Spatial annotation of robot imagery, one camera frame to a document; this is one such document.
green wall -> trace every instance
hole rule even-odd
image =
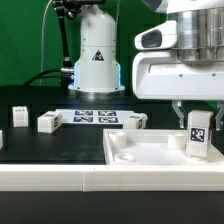
[[[1,3],[0,85],[20,85],[40,72],[41,26],[47,3],[48,0],[7,0]],[[116,0],[108,0],[101,8],[116,17]],[[164,15],[150,12],[141,0],[121,0],[117,60],[122,66],[122,83],[128,89],[131,88],[132,61],[137,54],[134,37],[164,20]],[[66,26],[70,54],[75,62],[80,50],[79,18],[66,21]],[[62,59],[57,17],[50,8],[46,22],[44,70],[60,68]],[[43,84],[58,85],[58,82],[44,80]]]

paper sheet with markers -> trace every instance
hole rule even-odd
[[[123,124],[124,119],[130,117],[133,111],[115,110],[65,110],[57,109],[62,113],[64,124]]]

metal bracket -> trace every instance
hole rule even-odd
[[[217,102],[217,107],[220,108],[218,114],[215,117],[216,120],[216,130],[220,131],[222,126],[223,126],[223,122],[222,122],[222,117],[224,116],[224,101],[218,101]]]
[[[180,118],[180,128],[184,128],[184,114],[185,111],[182,108],[182,101],[181,100],[172,100],[172,107],[176,112],[177,116]]]

black table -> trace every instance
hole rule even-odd
[[[53,134],[37,132],[37,117],[55,109],[133,110],[146,113],[147,128],[177,129],[170,102],[133,96],[91,102],[58,87],[0,87],[1,164],[105,164],[103,129],[121,126],[62,125]],[[30,125],[13,128],[12,107],[27,106]],[[213,110],[202,102],[186,109]],[[213,144],[224,151],[223,131]],[[223,192],[0,192],[0,223],[223,223]]]

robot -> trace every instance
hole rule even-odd
[[[74,73],[68,86],[70,95],[87,99],[107,99],[123,95],[121,68],[115,59],[116,23],[96,4],[106,0],[56,0],[53,6],[59,18],[64,53],[64,73]],[[74,68],[68,53],[66,30],[62,21],[81,16],[81,55]]]
[[[140,99],[172,100],[184,128],[185,100],[217,101],[224,115],[224,1],[142,0],[167,21],[135,38],[133,91]]]

